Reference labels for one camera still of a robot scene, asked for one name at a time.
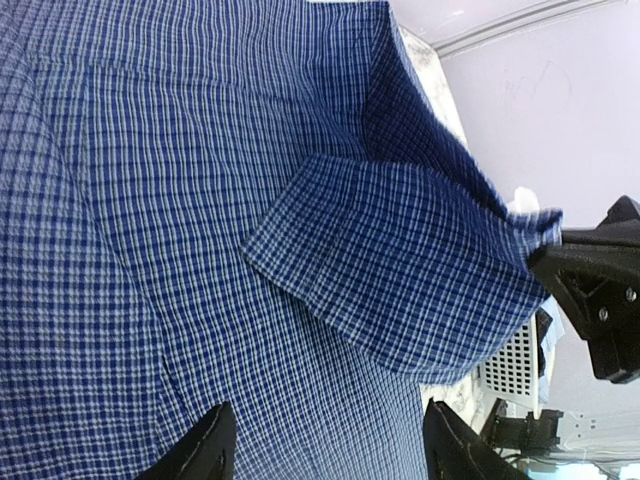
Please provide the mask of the white plastic laundry basket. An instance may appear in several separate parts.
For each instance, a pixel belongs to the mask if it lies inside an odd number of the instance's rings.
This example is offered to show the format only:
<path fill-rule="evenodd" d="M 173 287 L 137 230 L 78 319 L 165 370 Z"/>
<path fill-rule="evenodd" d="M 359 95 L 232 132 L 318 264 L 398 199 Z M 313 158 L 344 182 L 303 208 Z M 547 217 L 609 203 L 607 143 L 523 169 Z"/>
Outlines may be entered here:
<path fill-rule="evenodd" d="M 538 338 L 535 317 L 478 369 L 485 394 L 514 403 L 535 419 L 540 416 Z"/>

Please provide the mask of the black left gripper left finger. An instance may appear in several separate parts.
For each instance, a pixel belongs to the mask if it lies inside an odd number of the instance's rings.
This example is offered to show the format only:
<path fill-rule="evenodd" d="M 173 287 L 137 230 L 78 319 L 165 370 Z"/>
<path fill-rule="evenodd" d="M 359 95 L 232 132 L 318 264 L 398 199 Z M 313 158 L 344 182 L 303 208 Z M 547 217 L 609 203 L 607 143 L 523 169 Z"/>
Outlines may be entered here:
<path fill-rule="evenodd" d="M 212 407 L 158 462 L 145 479 L 232 479 L 236 420 L 229 402 Z"/>

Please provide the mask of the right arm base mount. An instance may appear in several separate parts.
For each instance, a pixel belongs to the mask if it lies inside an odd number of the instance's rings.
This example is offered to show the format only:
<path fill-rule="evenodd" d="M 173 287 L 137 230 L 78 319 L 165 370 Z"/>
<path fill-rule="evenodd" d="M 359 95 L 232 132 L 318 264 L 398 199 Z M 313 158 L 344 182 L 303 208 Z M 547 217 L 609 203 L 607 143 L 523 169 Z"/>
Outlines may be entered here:
<path fill-rule="evenodd" d="M 526 457 L 548 457 L 559 450 L 559 421 L 564 413 L 543 409 L 538 418 L 507 416 L 507 402 L 497 399 L 485 421 L 480 438 L 491 448 L 518 450 Z"/>

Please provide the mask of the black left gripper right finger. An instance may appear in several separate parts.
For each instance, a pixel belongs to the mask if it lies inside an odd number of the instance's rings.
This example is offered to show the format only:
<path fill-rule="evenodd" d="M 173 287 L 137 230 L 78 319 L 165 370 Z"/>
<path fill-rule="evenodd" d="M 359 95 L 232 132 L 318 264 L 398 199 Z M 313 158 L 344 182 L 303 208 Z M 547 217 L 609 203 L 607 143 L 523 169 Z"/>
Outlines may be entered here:
<path fill-rule="evenodd" d="M 423 418 L 429 479 L 526 480 L 444 401 L 429 400 Z"/>

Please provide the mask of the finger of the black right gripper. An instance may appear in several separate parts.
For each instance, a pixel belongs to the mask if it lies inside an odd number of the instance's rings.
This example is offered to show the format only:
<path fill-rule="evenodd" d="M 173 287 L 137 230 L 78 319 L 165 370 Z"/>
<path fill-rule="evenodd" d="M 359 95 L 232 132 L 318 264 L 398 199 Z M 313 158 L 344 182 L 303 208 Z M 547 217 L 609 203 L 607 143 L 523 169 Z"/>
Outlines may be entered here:
<path fill-rule="evenodd" d="M 529 270 L 558 302 L 588 345 L 596 379 L 639 378 L 639 249 L 631 246 L 543 246 Z"/>
<path fill-rule="evenodd" d="M 592 229 L 565 229 L 564 244 L 638 245 L 639 203 L 621 196 L 607 211 L 606 217 Z"/>

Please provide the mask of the light blue shirt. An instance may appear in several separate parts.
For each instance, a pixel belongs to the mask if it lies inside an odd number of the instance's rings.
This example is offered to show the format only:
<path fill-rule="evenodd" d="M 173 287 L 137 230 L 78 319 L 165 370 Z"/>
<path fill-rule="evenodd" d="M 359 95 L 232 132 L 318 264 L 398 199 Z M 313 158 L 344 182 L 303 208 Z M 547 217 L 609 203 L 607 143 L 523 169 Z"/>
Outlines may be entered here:
<path fill-rule="evenodd" d="M 550 383 L 555 362 L 555 349 L 565 329 L 557 301 L 549 297 L 535 312 L 538 363 L 538 399 L 549 402 Z"/>

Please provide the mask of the blue checked long sleeve shirt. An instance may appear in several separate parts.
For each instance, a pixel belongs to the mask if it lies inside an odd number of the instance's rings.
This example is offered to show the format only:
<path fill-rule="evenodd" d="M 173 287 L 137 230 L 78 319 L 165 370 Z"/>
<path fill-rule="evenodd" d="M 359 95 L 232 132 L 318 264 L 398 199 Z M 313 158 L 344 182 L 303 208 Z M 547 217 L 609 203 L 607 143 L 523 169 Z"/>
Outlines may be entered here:
<path fill-rule="evenodd" d="M 546 299 L 381 1 L 1 5 L 1 475 L 423 479 L 419 388 Z"/>

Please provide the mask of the right aluminium corner post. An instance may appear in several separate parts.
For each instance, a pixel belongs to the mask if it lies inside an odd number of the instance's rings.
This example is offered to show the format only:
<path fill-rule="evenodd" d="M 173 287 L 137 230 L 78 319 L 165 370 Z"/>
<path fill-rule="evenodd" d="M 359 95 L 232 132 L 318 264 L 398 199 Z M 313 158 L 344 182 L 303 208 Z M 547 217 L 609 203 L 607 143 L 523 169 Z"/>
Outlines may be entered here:
<path fill-rule="evenodd" d="M 442 58 L 455 56 L 489 41 L 517 33 L 529 27 L 577 14 L 600 6 L 604 1 L 542 1 L 473 27 L 450 38 L 434 41 L 431 47 Z"/>

